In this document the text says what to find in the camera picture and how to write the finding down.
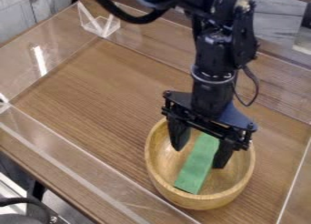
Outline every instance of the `green block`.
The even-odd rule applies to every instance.
[[[214,156],[219,149],[219,139],[202,134],[197,140],[193,152],[183,164],[175,188],[199,194],[206,178],[213,168]]]

